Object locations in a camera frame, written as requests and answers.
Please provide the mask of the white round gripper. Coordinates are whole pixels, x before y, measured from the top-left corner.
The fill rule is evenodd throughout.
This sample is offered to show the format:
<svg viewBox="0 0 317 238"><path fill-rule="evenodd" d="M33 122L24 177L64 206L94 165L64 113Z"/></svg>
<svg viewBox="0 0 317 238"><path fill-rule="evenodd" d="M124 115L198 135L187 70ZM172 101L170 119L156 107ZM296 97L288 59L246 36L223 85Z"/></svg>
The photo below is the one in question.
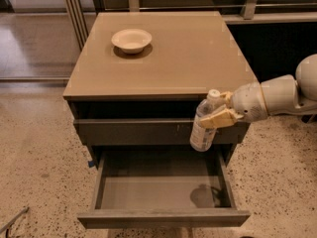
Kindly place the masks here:
<svg viewBox="0 0 317 238"><path fill-rule="evenodd" d="M222 105L200 119L200 125L207 129L230 127L240 119L245 122L256 122L268 117L262 87L258 82L239 87L232 93L225 91L220 94L226 105Z"/></svg>

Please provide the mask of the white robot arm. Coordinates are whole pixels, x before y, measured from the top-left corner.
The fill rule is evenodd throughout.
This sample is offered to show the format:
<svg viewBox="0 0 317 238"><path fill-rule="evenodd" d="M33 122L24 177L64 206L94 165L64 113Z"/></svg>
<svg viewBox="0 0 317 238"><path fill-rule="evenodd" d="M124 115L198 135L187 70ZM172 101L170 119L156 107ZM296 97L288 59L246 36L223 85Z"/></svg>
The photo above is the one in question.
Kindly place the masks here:
<svg viewBox="0 0 317 238"><path fill-rule="evenodd" d="M317 113L317 55L300 62L295 76L280 76L254 82L224 93L225 103L199 123L204 128L230 127L238 121L261 121L278 114L315 115Z"/></svg>

